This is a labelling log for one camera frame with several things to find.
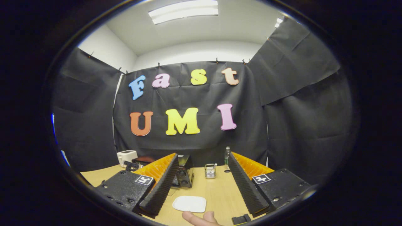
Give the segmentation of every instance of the white plate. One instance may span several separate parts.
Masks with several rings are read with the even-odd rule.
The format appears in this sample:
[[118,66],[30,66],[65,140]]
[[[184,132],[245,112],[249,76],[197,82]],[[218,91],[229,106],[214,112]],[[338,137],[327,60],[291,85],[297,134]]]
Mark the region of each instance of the white plate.
[[179,196],[173,202],[173,208],[180,211],[191,211],[194,213],[205,212],[207,200],[199,196]]

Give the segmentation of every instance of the wooden table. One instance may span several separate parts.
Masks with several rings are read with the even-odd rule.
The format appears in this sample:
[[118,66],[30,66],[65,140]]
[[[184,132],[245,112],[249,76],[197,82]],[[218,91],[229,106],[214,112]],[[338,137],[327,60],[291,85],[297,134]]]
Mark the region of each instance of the wooden table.
[[[103,180],[112,177],[123,169],[120,165],[117,165],[96,171],[82,172],[81,174],[92,186],[97,187]],[[194,168],[192,188],[172,187],[159,215],[155,219],[144,217],[166,225],[190,226],[191,224],[182,218],[182,211],[174,209],[172,204],[179,196],[191,195],[204,197],[207,200],[205,211],[214,211],[215,219],[221,225],[232,226],[232,217],[239,217],[244,214],[248,214],[252,220],[256,219],[249,214],[232,173],[225,173],[225,169],[225,166],[217,166],[216,178],[206,179],[203,167]],[[194,215],[203,217],[203,213],[194,213]]]

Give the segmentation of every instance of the black cloth backdrop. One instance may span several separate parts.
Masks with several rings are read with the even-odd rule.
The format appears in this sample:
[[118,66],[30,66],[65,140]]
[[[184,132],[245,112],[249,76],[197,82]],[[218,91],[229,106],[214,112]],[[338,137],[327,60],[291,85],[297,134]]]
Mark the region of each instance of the black cloth backdrop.
[[113,101],[121,72],[76,48],[53,95],[55,133],[70,166],[92,171],[119,162],[113,144]]
[[[229,85],[221,73],[226,68],[237,71],[239,80]],[[192,85],[191,72],[206,71],[207,82]],[[158,74],[170,75],[170,86],[154,88],[152,82]],[[129,83],[144,75],[144,94],[133,100]],[[230,103],[237,128],[222,131],[220,104]],[[198,108],[197,124],[199,134],[166,135],[168,116],[166,110],[177,109],[181,116],[190,107]],[[130,113],[153,111],[151,131],[146,136],[131,132]],[[247,65],[238,62],[193,62],[178,63],[148,68],[129,73],[121,81],[113,113],[115,140],[118,152],[136,150],[138,155],[151,155],[158,159],[171,153],[190,154],[195,166],[207,163],[224,163],[226,146],[262,164],[267,157],[267,128],[263,117],[253,75]],[[139,118],[139,128],[144,127],[144,116]]]
[[285,19],[251,59],[269,129],[273,169],[322,182],[351,148],[357,112],[349,82],[330,50]]

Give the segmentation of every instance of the hand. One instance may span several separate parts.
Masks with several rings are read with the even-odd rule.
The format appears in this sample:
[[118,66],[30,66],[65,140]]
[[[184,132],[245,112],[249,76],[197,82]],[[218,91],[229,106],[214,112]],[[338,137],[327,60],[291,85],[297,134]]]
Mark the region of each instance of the hand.
[[190,211],[184,211],[181,216],[194,226],[222,226],[215,220],[213,211],[205,212],[203,216],[204,219],[195,216]]

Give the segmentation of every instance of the fluorescent light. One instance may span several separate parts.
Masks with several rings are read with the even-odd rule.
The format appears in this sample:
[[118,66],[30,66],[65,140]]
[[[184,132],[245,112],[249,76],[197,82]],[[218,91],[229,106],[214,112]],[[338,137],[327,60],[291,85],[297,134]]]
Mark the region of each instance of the fluorescent light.
[[194,0],[180,2],[148,12],[154,24],[189,17],[218,15],[218,2],[216,0]]

